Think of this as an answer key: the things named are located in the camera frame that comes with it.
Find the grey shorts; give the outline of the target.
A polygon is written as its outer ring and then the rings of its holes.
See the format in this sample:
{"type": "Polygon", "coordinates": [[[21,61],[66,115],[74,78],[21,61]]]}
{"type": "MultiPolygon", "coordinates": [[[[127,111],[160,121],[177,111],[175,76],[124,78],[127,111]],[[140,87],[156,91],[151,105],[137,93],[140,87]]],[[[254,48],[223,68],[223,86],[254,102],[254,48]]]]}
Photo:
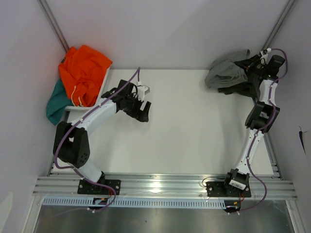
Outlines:
{"type": "Polygon", "coordinates": [[[250,50],[238,50],[216,59],[210,66],[205,84],[208,88],[227,88],[248,81],[243,68],[235,62],[248,59],[250,50]]]}

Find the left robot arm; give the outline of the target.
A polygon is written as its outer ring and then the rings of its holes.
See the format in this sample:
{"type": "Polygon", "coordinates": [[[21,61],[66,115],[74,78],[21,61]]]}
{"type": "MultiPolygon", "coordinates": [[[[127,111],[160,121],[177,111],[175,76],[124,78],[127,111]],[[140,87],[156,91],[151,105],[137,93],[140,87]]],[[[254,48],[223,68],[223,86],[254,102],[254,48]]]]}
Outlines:
{"type": "Polygon", "coordinates": [[[105,174],[90,159],[89,136],[109,117],[118,111],[140,121],[149,121],[151,103],[145,102],[150,88],[141,82],[133,84],[120,80],[118,87],[105,92],[99,101],[81,117],[71,122],[61,121],[56,128],[54,161],[62,162],[87,180],[94,194],[105,190],[105,174]]]}

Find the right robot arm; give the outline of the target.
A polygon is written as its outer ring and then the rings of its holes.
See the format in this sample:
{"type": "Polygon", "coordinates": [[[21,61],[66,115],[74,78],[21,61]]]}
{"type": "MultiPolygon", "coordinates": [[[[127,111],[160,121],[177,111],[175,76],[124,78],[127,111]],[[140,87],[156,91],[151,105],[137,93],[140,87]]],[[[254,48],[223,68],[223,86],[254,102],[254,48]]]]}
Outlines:
{"type": "Polygon", "coordinates": [[[261,53],[235,62],[235,65],[243,69],[248,80],[246,84],[233,86],[234,92],[249,95],[255,98],[256,102],[245,121],[246,138],[239,161],[236,167],[227,173],[222,183],[222,191],[228,196],[249,192],[250,176],[255,177],[251,164],[257,147],[280,112],[275,102],[279,81],[277,74],[281,66],[287,64],[287,60],[285,57],[272,55],[269,62],[266,62],[267,57],[268,54],[261,53]]]}

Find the olive green shorts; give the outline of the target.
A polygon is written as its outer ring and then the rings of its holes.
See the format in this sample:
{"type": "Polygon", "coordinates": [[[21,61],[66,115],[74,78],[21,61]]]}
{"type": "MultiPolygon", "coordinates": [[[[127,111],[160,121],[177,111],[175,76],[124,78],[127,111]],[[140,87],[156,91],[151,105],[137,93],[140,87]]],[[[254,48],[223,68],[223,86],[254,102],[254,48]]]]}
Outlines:
{"type": "Polygon", "coordinates": [[[218,88],[217,90],[225,95],[236,93],[251,98],[258,98],[260,94],[259,87],[253,82],[243,82],[230,87],[218,88]]]}

